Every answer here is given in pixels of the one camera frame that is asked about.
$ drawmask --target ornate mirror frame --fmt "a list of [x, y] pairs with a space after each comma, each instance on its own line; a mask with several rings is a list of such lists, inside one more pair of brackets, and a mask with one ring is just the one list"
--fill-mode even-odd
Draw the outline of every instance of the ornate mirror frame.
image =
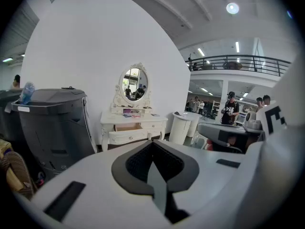
[[[130, 99], [128, 99], [127, 97], [125, 97], [125, 94], [123, 92], [123, 79], [124, 76], [126, 74], [126, 72], [128, 72], [129, 70], [133, 69], [133, 68], [137, 68], [140, 69], [141, 71], [143, 71], [146, 75], [146, 79], [147, 79], [147, 86], [146, 86], [146, 91], [144, 93], [144, 95], [137, 101], [131, 101]], [[120, 80], [119, 80], [119, 84], [115, 86], [115, 96], [113, 98], [113, 103], [116, 106], [126, 106], [126, 108], [128, 108], [128, 106], [132, 106], [134, 108], [143, 108], [143, 107], [150, 107], [150, 95], [151, 95], [151, 91], [150, 91], [150, 80], [148, 78], [148, 74], [147, 71], [145, 69], [145, 67], [142, 65], [142, 63], [135, 63], [134, 65], [131, 65], [130, 67], [126, 68], [123, 73], [121, 74]]]

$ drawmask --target plastic water bottle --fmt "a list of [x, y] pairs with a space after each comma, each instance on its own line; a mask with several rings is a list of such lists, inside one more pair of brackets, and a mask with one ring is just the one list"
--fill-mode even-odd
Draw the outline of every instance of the plastic water bottle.
[[32, 82], [26, 82], [20, 96], [20, 104], [28, 104], [34, 91], [34, 84]]

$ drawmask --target ceiling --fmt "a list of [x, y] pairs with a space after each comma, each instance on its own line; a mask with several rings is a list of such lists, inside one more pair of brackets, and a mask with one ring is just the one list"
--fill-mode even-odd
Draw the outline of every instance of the ceiling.
[[[287, 20], [286, 11], [277, 0], [133, 0], [145, 9], [175, 40], [189, 30], [209, 23], [220, 23], [235, 18]], [[236, 15], [225, 7], [229, 2], [239, 5]]]
[[[295, 42], [295, 37], [291, 39], [290, 33], [294, 30], [293, 22], [278, 0], [133, 1], [162, 26], [185, 60], [190, 53], [193, 59], [201, 58], [197, 50], [199, 47], [206, 56], [236, 54], [235, 42], [240, 42], [240, 54], [253, 54], [255, 37], [269, 37], [282, 47], [283, 41]], [[239, 5], [237, 14], [232, 15], [226, 11], [229, 2]], [[290, 48], [291, 44], [285, 44], [284, 47], [281, 51]], [[281, 53], [276, 53], [273, 57], [277, 58], [278, 55]], [[293, 59], [294, 55], [288, 55], [288, 58], [287, 60]]]
[[[221, 97], [223, 89], [223, 81], [219, 80], [191, 80], [189, 91], [199, 94], [208, 95], [207, 92], [203, 91], [201, 88], [204, 88], [209, 93], [212, 93], [213, 96]], [[243, 82], [234, 82], [229, 81], [228, 83], [228, 92], [235, 92], [236, 97], [239, 99], [243, 97], [244, 93], [249, 93], [247, 97], [244, 98], [244, 101], [256, 102], [258, 97], [263, 97], [264, 95], [269, 95], [272, 97], [271, 88], [265, 86], [259, 86]]]
[[200, 43], [198, 45], [182, 49], [180, 50], [180, 53], [185, 61], [188, 60], [190, 54], [192, 59], [202, 58], [198, 48], [201, 48], [205, 56], [237, 54], [236, 42], [239, 42], [240, 54], [252, 55], [254, 38], [225, 38], [217, 41]]
[[7, 65], [22, 63], [22, 54], [38, 23], [39, 19], [27, 2], [23, 2], [12, 16], [7, 28], [0, 40], [0, 59], [3, 61], [9, 57], [14, 60]]

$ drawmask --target cap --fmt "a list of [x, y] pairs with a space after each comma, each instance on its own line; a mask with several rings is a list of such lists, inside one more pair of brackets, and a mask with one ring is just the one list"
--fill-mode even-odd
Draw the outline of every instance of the cap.
[[229, 92], [228, 95], [229, 95], [230, 98], [233, 98], [233, 97], [235, 97], [235, 92]]

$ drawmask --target black railing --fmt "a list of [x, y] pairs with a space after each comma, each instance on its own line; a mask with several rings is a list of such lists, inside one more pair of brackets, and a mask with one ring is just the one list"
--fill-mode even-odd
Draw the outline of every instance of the black railing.
[[244, 70], [282, 76], [290, 62], [254, 55], [219, 55], [185, 61], [190, 71]]

